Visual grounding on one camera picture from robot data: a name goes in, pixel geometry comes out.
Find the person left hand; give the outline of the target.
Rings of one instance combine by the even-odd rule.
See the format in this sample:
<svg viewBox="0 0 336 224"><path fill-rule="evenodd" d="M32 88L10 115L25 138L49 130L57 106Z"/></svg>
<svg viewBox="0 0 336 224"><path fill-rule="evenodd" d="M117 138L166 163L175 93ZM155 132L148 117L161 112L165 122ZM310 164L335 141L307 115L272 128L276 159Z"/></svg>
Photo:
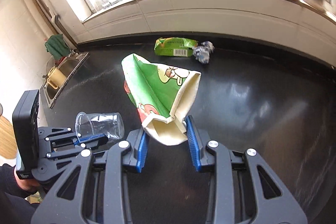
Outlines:
<svg viewBox="0 0 336 224"><path fill-rule="evenodd" d="M17 185L26 192L36 193L38 191L38 188L41 186L39 182L35 179L21 180L16 172L14 172L14 177Z"/></svg>

